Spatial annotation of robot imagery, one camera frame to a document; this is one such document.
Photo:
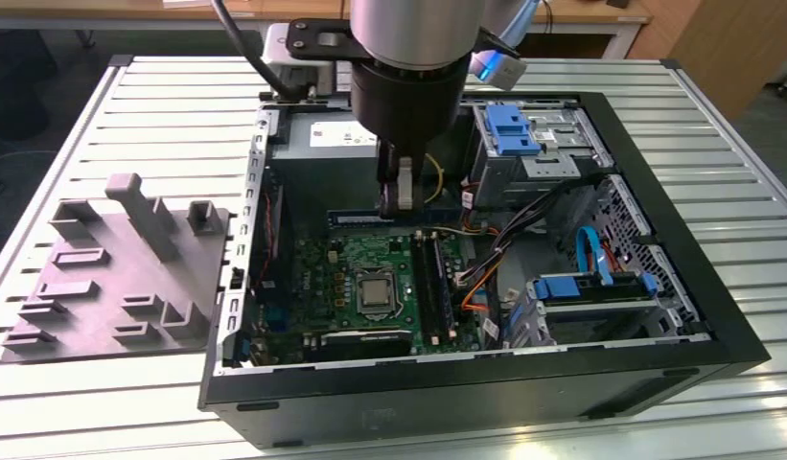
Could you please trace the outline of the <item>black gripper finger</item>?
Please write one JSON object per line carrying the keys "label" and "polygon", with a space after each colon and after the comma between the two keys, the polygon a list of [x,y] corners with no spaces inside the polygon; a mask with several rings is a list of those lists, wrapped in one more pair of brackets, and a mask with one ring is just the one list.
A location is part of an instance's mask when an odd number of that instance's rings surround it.
{"label": "black gripper finger", "polygon": [[411,219],[424,208],[421,173],[424,145],[397,147],[385,139],[377,144],[379,213],[385,219]]}

